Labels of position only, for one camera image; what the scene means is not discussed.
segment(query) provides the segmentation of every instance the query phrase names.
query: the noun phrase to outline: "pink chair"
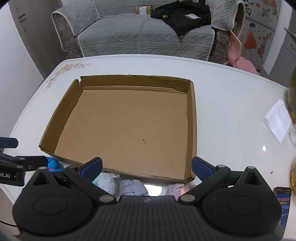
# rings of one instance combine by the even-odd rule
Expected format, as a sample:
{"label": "pink chair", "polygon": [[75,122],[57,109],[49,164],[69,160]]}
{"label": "pink chair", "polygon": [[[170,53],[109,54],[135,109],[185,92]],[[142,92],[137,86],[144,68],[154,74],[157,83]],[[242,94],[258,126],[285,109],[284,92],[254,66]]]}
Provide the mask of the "pink chair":
{"label": "pink chair", "polygon": [[234,68],[248,71],[250,73],[258,75],[257,70],[253,65],[253,63],[245,59],[244,57],[242,57],[241,54],[242,54],[242,43],[237,38],[237,36],[232,31],[230,31],[228,61],[226,61],[223,65],[228,65],[230,63]]}

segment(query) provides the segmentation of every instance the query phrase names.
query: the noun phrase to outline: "blue gripper pad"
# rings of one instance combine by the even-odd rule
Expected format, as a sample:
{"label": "blue gripper pad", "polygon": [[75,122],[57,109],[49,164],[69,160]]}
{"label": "blue gripper pad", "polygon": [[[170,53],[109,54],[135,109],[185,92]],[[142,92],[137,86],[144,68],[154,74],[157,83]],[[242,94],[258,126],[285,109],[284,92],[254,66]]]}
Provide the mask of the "blue gripper pad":
{"label": "blue gripper pad", "polygon": [[193,173],[203,182],[216,171],[216,167],[201,159],[200,157],[194,157],[191,161],[191,168]]}
{"label": "blue gripper pad", "polygon": [[92,182],[103,170],[103,161],[99,157],[95,157],[77,169],[77,172]]}
{"label": "blue gripper pad", "polygon": [[18,140],[10,137],[0,137],[0,148],[17,148]]}

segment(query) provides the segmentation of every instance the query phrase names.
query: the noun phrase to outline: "cardboard box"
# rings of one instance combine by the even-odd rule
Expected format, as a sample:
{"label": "cardboard box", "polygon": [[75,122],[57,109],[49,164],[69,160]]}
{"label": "cardboard box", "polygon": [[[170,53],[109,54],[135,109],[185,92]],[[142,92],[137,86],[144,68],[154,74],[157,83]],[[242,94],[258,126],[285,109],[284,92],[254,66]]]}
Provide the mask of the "cardboard box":
{"label": "cardboard box", "polygon": [[152,5],[136,6],[136,14],[152,14],[154,11]]}
{"label": "cardboard box", "polygon": [[65,93],[39,147],[76,165],[101,157],[107,172],[192,181],[197,149],[193,82],[166,76],[82,76]]}

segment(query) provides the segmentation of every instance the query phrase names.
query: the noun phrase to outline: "phone screen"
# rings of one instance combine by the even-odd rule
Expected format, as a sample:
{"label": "phone screen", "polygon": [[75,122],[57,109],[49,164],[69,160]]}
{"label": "phone screen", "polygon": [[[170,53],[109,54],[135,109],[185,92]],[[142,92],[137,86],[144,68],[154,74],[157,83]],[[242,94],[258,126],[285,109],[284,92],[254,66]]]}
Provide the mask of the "phone screen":
{"label": "phone screen", "polygon": [[288,215],[290,210],[290,200],[291,200],[291,188],[276,187],[274,189],[274,194],[281,205],[281,219],[276,228],[276,235],[281,239],[283,238],[285,228],[288,221]]}

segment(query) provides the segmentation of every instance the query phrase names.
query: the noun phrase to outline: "cartoon girl sticker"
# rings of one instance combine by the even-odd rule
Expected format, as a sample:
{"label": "cartoon girl sticker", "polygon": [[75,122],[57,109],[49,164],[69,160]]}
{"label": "cartoon girl sticker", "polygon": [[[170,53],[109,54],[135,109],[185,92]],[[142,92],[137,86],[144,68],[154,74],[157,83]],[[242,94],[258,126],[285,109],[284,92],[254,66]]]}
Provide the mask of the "cartoon girl sticker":
{"label": "cartoon girl sticker", "polygon": [[244,53],[243,53],[242,56],[245,55],[246,49],[248,49],[249,52],[250,52],[251,61],[253,62],[251,49],[257,49],[257,43],[256,43],[256,40],[255,40],[254,34],[252,32],[252,28],[256,27],[256,25],[254,23],[250,23],[249,26],[250,26],[249,33],[248,33],[248,36],[247,36],[247,40],[246,40],[246,42],[244,44]]}

